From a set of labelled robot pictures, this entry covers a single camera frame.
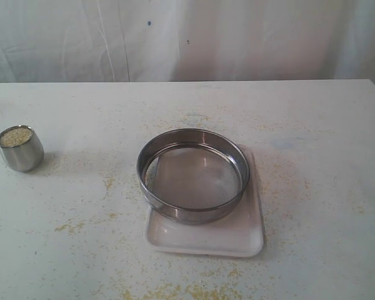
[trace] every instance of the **white table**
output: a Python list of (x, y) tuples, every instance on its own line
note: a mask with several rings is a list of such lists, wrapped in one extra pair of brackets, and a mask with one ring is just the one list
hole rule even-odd
[[(0, 299), (375, 300), (375, 87), (368, 80), (0, 84), (0, 131), (32, 126), (29, 174), (0, 157)], [(144, 240), (138, 152), (174, 128), (249, 146), (266, 247), (164, 254)]]

